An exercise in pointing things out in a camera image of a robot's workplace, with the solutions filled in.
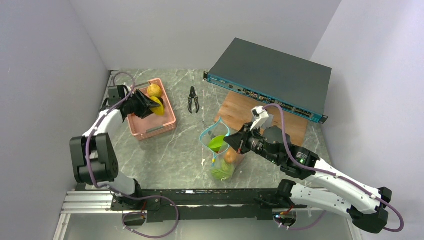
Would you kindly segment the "yellow bell pepper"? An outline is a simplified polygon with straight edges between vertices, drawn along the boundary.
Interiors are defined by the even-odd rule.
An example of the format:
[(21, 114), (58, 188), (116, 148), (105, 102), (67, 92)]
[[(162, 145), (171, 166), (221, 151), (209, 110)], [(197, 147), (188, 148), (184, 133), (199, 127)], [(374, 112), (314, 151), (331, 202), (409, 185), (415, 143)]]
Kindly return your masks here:
[(158, 103), (159, 106), (153, 107), (150, 110), (158, 116), (163, 116), (165, 114), (164, 100), (161, 97), (151, 96), (150, 99), (155, 103)]

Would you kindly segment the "green bell pepper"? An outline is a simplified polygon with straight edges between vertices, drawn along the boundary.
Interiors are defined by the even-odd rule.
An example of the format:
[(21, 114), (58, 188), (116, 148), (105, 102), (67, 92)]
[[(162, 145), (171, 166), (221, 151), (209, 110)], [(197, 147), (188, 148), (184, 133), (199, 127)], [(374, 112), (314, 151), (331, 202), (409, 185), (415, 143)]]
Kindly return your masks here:
[(219, 153), (222, 148), (225, 148), (227, 144), (224, 141), (225, 135), (218, 135), (213, 137), (210, 142), (207, 144), (208, 148), (215, 153)]

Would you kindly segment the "clear zip top bag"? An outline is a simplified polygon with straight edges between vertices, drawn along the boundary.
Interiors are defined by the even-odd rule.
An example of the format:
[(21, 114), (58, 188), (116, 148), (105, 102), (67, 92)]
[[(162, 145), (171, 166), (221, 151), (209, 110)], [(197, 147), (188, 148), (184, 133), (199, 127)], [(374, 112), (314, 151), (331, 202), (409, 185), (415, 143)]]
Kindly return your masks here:
[[(213, 152), (210, 148), (208, 148), (207, 144), (211, 141), (211, 139), (213, 137), (219, 136), (219, 135), (225, 135), (225, 137), (229, 136), (232, 133), (231, 129), (228, 127), (228, 125), (222, 120), (221, 117), (218, 118), (218, 121), (215, 122), (213, 125), (208, 126), (199, 136), (199, 141), (200, 143), (203, 145), (203, 147), (205, 147), (207, 150), (209, 150), (212, 154), (210, 162), (211, 162), (211, 169), (210, 169), (210, 175), (211, 175), (211, 170), (213, 168), (219, 168), (221, 166), (221, 162), (224, 161), (224, 155), (226, 153), (226, 151), (230, 148), (230, 146), (228, 144), (226, 144), (224, 146), (224, 148), (222, 148), (220, 150), (219, 153), (215, 153)], [(243, 162), (245, 156), (242, 154), (238, 154), (238, 162), (234, 163), (234, 172), (233, 175), (237, 169), (237, 167)]]

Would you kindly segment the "green cabbage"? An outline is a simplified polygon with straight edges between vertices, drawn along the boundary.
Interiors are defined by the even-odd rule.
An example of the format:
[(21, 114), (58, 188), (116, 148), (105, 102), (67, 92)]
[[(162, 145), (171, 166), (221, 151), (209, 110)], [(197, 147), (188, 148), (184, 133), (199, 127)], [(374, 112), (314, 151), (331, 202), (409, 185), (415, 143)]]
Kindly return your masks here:
[(230, 180), (234, 174), (235, 166), (232, 163), (222, 161), (220, 167), (214, 167), (210, 173), (218, 181)]

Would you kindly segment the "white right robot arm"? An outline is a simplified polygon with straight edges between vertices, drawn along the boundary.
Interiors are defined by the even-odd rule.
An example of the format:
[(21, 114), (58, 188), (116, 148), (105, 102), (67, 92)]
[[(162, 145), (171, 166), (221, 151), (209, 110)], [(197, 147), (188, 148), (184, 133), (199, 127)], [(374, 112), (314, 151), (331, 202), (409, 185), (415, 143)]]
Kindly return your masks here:
[(282, 180), (273, 197), (260, 197), (258, 202), (272, 208), (319, 208), (350, 219), (354, 226), (372, 234), (386, 229), (390, 189), (373, 188), (353, 180), (317, 154), (291, 144), (290, 136), (277, 126), (260, 133), (257, 129), (251, 130), (251, 125), (250, 122), (244, 124), (238, 132), (226, 136), (224, 142), (238, 154), (254, 152), (293, 179), (324, 187), (324, 190), (314, 190), (293, 180)]

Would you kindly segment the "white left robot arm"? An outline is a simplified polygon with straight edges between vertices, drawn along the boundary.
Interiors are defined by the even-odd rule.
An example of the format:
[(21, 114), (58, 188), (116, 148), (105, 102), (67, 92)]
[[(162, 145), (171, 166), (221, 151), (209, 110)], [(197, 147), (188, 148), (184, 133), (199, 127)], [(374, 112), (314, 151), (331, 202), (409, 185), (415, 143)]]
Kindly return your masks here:
[(144, 119), (154, 113), (154, 108), (163, 107), (164, 101), (125, 85), (110, 86), (107, 91), (93, 126), (69, 142), (73, 175), (77, 183), (109, 189), (124, 198), (129, 209), (137, 210), (144, 203), (140, 184), (119, 170), (111, 135), (128, 115)]

